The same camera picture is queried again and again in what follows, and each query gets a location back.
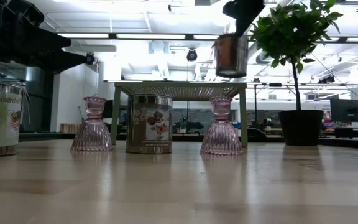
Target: amber glass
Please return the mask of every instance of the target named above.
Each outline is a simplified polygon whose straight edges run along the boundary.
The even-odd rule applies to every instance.
[[[108,151],[112,150],[110,133],[102,121],[105,98],[85,97],[88,118],[75,135],[71,151]]]
[[[237,131],[229,122],[230,103],[229,97],[214,97],[209,100],[212,104],[212,112],[215,122],[209,127],[200,154],[238,156],[242,154],[241,143]]]

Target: glass candlestick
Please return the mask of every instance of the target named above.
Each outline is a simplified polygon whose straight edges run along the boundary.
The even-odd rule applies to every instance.
[[[241,143],[233,125],[229,122],[232,98],[214,97],[209,100],[215,122],[209,127],[200,154],[238,156],[242,154]]]
[[[110,133],[102,121],[103,97],[85,97],[87,119],[82,123],[74,137],[71,151],[108,151],[112,150]]]

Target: table leg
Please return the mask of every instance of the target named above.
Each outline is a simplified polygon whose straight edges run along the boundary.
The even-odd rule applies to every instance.
[[[116,87],[114,90],[114,101],[112,106],[112,115],[111,115],[111,144],[116,145],[117,140],[117,126],[118,126],[118,116],[119,116],[119,106],[121,102],[121,87]]]
[[[248,146],[246,89],[240,88],[241,146]]]

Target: computer monitor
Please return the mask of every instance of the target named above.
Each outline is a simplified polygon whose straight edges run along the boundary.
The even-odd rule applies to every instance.
[[[111,118],[112,116],[112,100],[108,100],[104,103],[103,118]]]
[[[331,121],[358,122],[358,100],[330,99]]]

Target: plant stem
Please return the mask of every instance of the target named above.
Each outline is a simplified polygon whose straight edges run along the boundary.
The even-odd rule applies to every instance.
[[[301,95],[299,93],[299,86],[298,86],[298,75],[296,74],[295,57],[291,57],[291,64],[292,64],[293,80],[295,82],[296,110],[302,110],[302,107],[301,107]]]

